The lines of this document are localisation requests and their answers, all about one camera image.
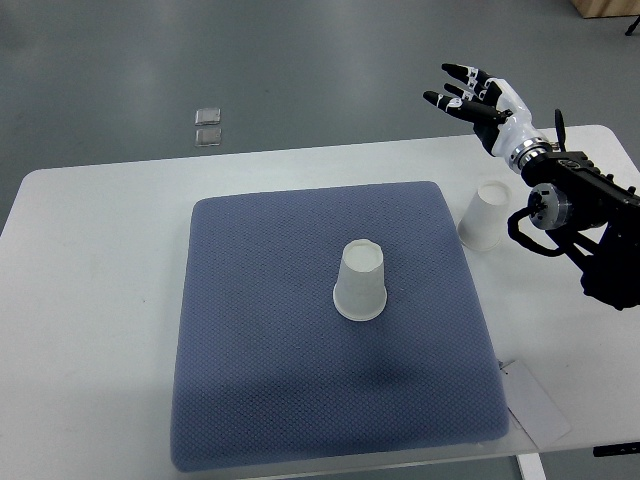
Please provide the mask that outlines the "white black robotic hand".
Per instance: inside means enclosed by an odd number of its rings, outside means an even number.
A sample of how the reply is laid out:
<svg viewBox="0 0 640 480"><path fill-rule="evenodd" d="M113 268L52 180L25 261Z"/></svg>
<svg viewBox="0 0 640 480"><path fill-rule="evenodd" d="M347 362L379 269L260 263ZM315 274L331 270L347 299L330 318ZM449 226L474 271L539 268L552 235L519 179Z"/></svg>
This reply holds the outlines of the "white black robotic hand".
<svg viewBox="0 0 640 480"><path fill-rule="evenodd" d="M472 66L444 63L442 70L460 82L423 98L447 115L473 126L483 148L520 173L531 157L549 152L549 140L533 126L522 98L504 79Z"/></svg>

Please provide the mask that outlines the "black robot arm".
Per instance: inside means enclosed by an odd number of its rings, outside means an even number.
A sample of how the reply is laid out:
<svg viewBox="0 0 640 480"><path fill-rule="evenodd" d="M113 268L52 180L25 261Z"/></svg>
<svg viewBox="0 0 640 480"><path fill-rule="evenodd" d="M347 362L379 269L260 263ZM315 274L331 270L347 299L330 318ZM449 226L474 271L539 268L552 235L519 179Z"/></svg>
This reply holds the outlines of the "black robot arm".
<svg viewBox="0 0 640 480"><path fill-rule="evenodd" d="M566 149L562 112L558 143L531 139L509 166L532 188L527 206L507 220L509 237L545 257L567 256L582 272L583 293L617 310L639 305L639 196L603 174L582 151Z"/></svg>

